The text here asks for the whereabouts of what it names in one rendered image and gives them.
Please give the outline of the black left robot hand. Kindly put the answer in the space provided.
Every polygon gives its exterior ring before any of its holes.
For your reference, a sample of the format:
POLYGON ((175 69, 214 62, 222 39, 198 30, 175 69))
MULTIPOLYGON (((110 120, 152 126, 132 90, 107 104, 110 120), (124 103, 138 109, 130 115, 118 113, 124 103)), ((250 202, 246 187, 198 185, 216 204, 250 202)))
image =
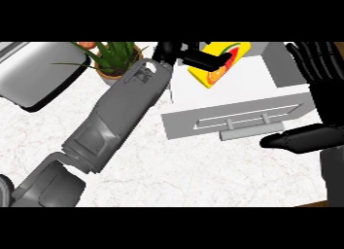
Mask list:
POLYGON ((217 71, 231 58, 231 53, 212 55, 201 52, 198 42, 160 42, 152 55, 152 59, 160 63, 175 65, 182 59, 183 64, 210 72, 217 71))

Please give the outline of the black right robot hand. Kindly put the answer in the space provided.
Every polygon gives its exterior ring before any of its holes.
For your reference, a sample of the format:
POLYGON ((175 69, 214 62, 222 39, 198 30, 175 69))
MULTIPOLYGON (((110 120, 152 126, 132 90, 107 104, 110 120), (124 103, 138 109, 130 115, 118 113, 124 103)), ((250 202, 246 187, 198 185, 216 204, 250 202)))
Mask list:
POLYGON ((294 42, 285 49, 309 84, 321 123, 269 135, 260 145, 305 154, 344 145, 344 59, 333 42, 294 42))

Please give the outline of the white open drawer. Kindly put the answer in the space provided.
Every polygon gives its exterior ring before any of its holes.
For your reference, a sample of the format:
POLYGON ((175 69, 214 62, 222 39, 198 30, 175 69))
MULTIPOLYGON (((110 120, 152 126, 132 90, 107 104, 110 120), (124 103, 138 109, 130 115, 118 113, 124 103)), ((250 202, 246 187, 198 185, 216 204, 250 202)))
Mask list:
POLYGON ((308 92, 284 42, 254 42, 214 86, 207 89, 179 64, 172 77, 172 106, 179 110, 214 107, 308 92))

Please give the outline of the green plant in brown pot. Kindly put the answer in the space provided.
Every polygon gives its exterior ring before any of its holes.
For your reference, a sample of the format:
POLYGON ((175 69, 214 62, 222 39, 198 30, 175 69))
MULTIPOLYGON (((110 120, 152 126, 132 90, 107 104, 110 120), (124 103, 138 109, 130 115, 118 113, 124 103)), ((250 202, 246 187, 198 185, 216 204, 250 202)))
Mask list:
MULTIPOLYGON (((73 45, 93 60, 95 65, 76 63, 74 66, 96 70, 104 82, 111 87, 123 77, 126 71, 138 60, 144 58, 144 51, 133 42, 95 42, 96 48, 86 49, 79 42, 73 45)), ((73 65, 71 62, 59 62, 59 65, 73 65)))

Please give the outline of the silver toaster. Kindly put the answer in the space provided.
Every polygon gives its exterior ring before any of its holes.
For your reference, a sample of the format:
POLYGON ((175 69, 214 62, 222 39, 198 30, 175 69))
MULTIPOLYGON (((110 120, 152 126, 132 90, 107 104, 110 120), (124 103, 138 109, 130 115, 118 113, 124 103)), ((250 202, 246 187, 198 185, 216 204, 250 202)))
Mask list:
POLYGON ((70 42, 0 42, 0 96, 37 112, 89 64, 89 55, 70 42))

